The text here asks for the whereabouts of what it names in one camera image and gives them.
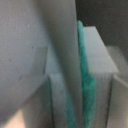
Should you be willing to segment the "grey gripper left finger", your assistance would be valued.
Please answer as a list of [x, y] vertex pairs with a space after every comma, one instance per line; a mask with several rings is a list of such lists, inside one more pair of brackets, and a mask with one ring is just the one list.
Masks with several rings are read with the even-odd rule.
[[33, 0], [64, 74], [77, 128], [83, 128], [81, 71], [75, 0]]

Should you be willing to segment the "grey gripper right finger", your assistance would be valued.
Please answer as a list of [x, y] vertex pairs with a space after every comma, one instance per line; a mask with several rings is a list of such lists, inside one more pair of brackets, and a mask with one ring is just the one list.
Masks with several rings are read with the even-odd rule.
[[84, 128], [128, 128], [128, 61], [78, 22]]

